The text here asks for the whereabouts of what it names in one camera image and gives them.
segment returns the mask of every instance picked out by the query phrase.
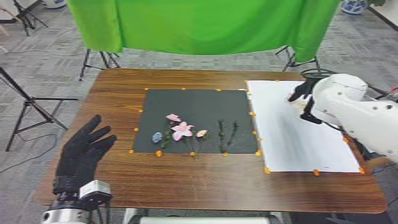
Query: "white paper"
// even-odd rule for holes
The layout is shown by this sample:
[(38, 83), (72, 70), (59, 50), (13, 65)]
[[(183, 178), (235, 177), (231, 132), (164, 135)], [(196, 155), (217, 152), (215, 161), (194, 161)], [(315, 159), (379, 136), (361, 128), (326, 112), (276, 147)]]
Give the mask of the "white paper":
[(301, 119), (301, 112), (287, 100), (301, 83), (247, 83), (267, 168), (274, 172), (318, 169), (359, 173), (358, 159), (340, 131)]

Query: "table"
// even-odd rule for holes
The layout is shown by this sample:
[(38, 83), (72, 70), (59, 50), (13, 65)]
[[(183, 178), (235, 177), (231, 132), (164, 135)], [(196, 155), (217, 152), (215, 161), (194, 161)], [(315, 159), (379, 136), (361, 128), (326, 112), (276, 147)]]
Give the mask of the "table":
[[(386, 202), (372, 175), (263, 173), (255, 155), (128, 153), (139, 127), (146, 90), (242, 89), (246, 80), (303, 80), (299, 73), (109, 69), (102, 72), (64, 137), (70, 139), (95, 114), (118, 134), (96, 179), (112, 186), (114, 207), (242, 211), (381, 213)], [(361, 166), (365, 161), (352, 146)], [(36, 201), (50, 204), (57, 159), (52, 161)]]

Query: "flower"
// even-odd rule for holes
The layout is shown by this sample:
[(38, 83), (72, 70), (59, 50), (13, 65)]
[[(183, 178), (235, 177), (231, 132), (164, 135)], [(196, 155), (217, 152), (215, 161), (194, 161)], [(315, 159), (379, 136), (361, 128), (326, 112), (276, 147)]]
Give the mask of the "flower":
[(196, 137), (198, 137), (198, 138), (205, 137), (207, 133), (208, 133), (208, 130), (201, 130), (201, 131), (196, 133)]
[(178, 121), (178, 122), (182, 122), (180, 116), (178, 116), (176, 114), (169, 114), (169, 115), (166, 116), (166, 118), (167, 118), (171, 121)]
[(187, 136), (187, 137), (192, 136), (192, 131), (191, 131), (192, 127), (194, 126), (189, 125), (187, 122), (183, 121), (182, 124), (171, 128), (176, 131), (173, 133), (173, 138), (176, 141), (182, 139), (183, 136)]

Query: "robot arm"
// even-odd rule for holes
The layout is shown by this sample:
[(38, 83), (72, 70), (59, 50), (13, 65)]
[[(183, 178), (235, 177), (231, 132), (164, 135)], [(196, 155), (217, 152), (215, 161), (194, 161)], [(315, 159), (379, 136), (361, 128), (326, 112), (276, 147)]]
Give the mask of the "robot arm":
[(398, 162), (398, 104), (365, 101), (368, 84), (359, 77), (336, 74), (313, 89), (311, 113), (327, 123), (343, 126), (349, 135)]

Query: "black glove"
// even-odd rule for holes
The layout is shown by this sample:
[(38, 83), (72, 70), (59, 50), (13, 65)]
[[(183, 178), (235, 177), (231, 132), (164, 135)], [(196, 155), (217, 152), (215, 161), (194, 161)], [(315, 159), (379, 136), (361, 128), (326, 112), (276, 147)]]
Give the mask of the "black glove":
[(96, 115), (64, 145), (54, 181), (54, 194), (64, 192), (79, 193), (80, 187), (95, 180), (98, 161), (118, 139), (116, 135), (102, 139), (111, 132), (111, 127), (107, 126), (95, 131), (100, 123), (102, 116)]

